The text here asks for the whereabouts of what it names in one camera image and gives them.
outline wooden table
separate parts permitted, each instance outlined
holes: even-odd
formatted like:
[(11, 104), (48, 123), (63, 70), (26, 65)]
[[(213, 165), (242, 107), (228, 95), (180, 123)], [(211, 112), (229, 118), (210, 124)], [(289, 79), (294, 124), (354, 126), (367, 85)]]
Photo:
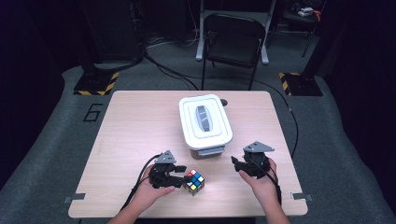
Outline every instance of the wooden table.
[[(215, 157), (195, 160), (181, 127), (178, 102), (187, 96), (216, 94), (225, 106), (233, 140)], [(264, 212), (250, 186), (234, 170), (231, 156), (242, 161), (243, 147), (259, 141), (273, 147), (266, 155), (277, 164), (282, 206), (288, 216), (307, 212), (305, 201), (290, 193), (302, 192), (288, 146), (266, 91), (116, 91), (76, 193), (69, 216), (114, 217), (134, 187), (144, 164), (154, 155), (171, 150), (176, 165), (195, 169), (205, 187), (195, 196), (185, 189), (159, 199), (141, 217), (258, 217)]]

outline colorful cube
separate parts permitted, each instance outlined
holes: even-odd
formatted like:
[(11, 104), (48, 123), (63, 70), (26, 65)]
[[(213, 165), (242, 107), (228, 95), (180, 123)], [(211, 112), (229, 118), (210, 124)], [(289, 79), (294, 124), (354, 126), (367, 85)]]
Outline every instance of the colorful cube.
[(183, 187), (189, 191), (192, 196), (194, 196), (198, 191), (204, 188), (205, 179), (195, 170), (191, 170), (187, 176), (191, 176), (192, 180), (190, 183), (183, 184)]

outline yellow and black hazard tape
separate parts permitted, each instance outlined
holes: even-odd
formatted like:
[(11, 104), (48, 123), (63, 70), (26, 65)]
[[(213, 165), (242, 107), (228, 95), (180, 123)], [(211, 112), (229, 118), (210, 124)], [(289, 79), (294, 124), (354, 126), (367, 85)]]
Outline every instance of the yellow and black hazard tape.
[(286, 76), (294, 75), (299, 76), (300, 73), (279, 73), (280, 81), (282, 82), (283, 90), (285, 91), (286, 95), (291, 95), (290, 86), (288, 81), (286, 80)]
[(74, 94), (75, 95), (109, 95), (111, 90), (114, 88), (114, 85), (116, 84), (116, 80), (117, 77), (119, 77), (119, 74), (120, 73), (115, 73), (113, 75), (105, 91), (74, 91)]

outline white bin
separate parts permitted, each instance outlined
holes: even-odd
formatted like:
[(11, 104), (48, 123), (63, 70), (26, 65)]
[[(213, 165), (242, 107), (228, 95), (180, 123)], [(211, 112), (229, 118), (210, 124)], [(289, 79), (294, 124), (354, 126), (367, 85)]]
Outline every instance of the white bin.
[(217, 95), (185, 97), (179, 102), (184, 138), (193, 158), (220, 155), (233, 139), (230, 122)]

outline dark background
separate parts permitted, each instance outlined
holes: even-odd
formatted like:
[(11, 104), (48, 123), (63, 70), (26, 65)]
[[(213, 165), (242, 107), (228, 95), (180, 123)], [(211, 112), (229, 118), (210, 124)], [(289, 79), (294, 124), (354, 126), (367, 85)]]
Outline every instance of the dark background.
[[(191, 7), (198, 18), (196, 2), (191, 1)], [(209, 7), (216, 8), (217, 3)], [(336, 57), (329, 55), (331, 50), (320, 52), (323, 58), (335, 57), (334, 63), (331, 66), (323, 63), (320, 67), (326, 68), (325, 80), (338, 104), (346, 134), (374, 172), (395, 212), (396, 3), (350, 0), (329, 1), (329, 5), (327, 24), (337, 21), (331, 15), (346, 11), (345, 23), (335, 24), (340, 29), (345, 24), (346, 30), (343, 38), (332, 39), (332, 45), (340, 49)], [(62, 72), (80, 65), (81, 58), (101, 62), (101, 51), (77, 0), (8, 0), (1, 1), (0, 10), (0, 185), (4, 186), (59, 101), (64, 88)], [(185, 23), (186, 29), (190, 29), (188, 16)], [(114, 35), (117, 40), (124, 34)]]

